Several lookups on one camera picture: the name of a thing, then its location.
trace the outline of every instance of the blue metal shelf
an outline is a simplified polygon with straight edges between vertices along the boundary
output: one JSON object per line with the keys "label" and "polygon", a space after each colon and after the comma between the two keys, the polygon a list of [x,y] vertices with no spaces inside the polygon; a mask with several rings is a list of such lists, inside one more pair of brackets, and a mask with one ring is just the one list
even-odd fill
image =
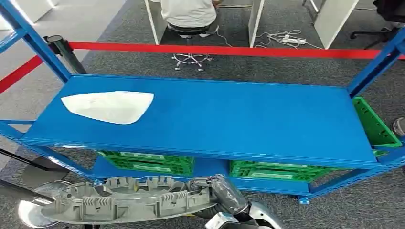
{"label": "blue metal shelf", "polygon": [[[121,176],[145,177],[162,175],[162,173],[119,169],[105,160],[102,156],[99,156],[97,158],[93,166],[93,173],[100,176],[100,178]],[[184,177],[173,175],[173,177],[178,181],[187,181],[193,177],[214,175],[218,173],[225,175],[229,174],[228,160],[196,158],[193,176]],[[308,183],[305,182],[235,177],[231,177],[230,179],[235,186],[244,191],[271,192],[299,196],[305,196],[309,193]]]}
{"label": "blue metal shelf", "polygon": [[[69,95],[108,91],[149,92],[155,97],[141,119],[130,125],[75,115],[61,101]],[[21,140],[218,159],[379,166],[343,87],[77,75]]]}
{"label": "blue metal shelf", "polygon": [[0,41],[0,54],[11,47],[19,39],[23,38],[26,34],[27,33],[23,29],[17,29],[7,35],[2,41]]}
{"label": "blue metal shelf", "polygon": [[[351,102],[405,53],[405,29],[347,87],[331,87],[72,75],[9,0],[0,0],[0,12],[16,31],[0,43],[0,51],[23,38],[66,83],[38,120],[0,120],[0,135],[90,180],[153,173],[119,170],[103,158],[89,170],[47,146],[194,156],[195,176],[228,174],[226,159],[357,168],[315,188],[232,178],[241,190],[299,195],[300,203],[405,165],[405,146],[384,149],[389,154],[377,162]],[[115,90],[151,92],[155,99],[131,125],[74,115],[60,100]],[[32,127],[24,134],[10,126],[17,123]]]}

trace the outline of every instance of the white cable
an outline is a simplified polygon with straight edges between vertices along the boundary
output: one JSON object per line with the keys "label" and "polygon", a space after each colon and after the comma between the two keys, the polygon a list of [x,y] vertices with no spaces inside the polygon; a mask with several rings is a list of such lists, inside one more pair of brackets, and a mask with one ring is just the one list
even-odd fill
{"label": "white cable", "polygon": [[[298,35],[298,34],[301,34],[301,33],[302,33],[301,30],[291,30],[290,32],[281,30],[281,31],[278,31],[277,33],[273,33],[273,34],[270,34],[268,32],[264,32],[260,36],[257,36],[256,38],[261,38],[264,34],[266,34],[267,38],[268,38],[268,43],[263,43],[263,42],[260,42],[260,41],[256,41],[257,43],[260,43],[260,44],[255,45],[255,47],[267,48],[267,47],[265,47],[263,45],[269,45],[269,44],[271,44],[271,41],[274,40],[274,41],[277,41],[280,44],[287,45],[287,46],[290,46],[290,47],[293,47],[293,48],[296,49],[301,44],[285,42],[285,41],[283,41],[283,39],[284,38],[289,38],[289,39],[301,40],[302,38],[292,36],[292,35]],[[310,45],[310,46],[312,46],[314,48],[317,48],[317,49],[323,49],[323,48],[320,48],[320,47],[318,47],[316,45],[313,45],[311,43],[308,43],[308,42],[305,42],[305,44]]]}
{"label": "white cable", "polygon": [[218,35],[219,37],[222,37],[222,38],[225,40],[225,43],[226,43],[229,47],[232,47],[232,45],[230,45],[230,44],[228,43],[228,39],[227,39],[226,37],[220,35],[219,32],[218,32],[218,30],[216,31],[216,35]]}

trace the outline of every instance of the white curved plastic part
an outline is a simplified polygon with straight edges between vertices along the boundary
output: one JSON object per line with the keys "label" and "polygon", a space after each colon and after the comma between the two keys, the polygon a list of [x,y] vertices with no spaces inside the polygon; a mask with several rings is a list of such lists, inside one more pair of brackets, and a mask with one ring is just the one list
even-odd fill
{"label": "white curved plastic part", "polygon": [[153,97],[153,93],[114,91],[77,94],[61,100],[73,114],[127,125],[142,117],[152,103]]}

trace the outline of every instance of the gray plastic car part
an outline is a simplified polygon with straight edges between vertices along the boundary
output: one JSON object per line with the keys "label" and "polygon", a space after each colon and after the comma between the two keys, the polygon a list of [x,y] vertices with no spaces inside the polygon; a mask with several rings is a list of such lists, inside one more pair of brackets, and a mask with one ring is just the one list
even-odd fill
{"label": "gray plastic car part", "polygon": [[188,183],[171,176],[116,177],[100,185],[70,185],[41,213],[71,224],[112,224],[167,219],[215,204],[207,187],[189,191]]}

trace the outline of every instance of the office chair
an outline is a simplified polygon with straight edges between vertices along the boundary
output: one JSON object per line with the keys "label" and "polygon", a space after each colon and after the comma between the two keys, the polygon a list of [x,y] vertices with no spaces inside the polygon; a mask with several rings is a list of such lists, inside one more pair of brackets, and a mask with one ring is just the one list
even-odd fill
{"label": "office chair", "polygon": [[376,0],[373,4],[377,7],[378,14],[380,14],[386,21],[394,22],[396,25],[393,29],[382,28],[380,31],[353,32],[350,35],[351,39],[357,38],[358,34],[379,36],[379,39],[369,44],[364,49],[369,49],[379,43],[385,43],[391,40],[405,25],[405,0]]}
{"label": "office chair", "polygon": [[[210,26],[206,27],[199,27],[199,28],[184,28],[184,27],[179,27],[175,26],[172,24],[168,24],[167,26],[168,30],[171,32],[174,32],[177,35],[180,35],[182,38],[185,38],[187,41],[187,45],[192,45],[192,39],[194,36],[197,36],[199,34],[205,33],[208,31]],[[175,70],[179,71],[180,70],[180,65],[183,64],[196,64],[199,66],[199,71],[202,72],[204,71],[203,65],[201,64],[204,61],[212,61],[213,59],[210,57],[210,55],[194,55],[194,54],[174,54],[172,59],[177,61],[177,66]]]}

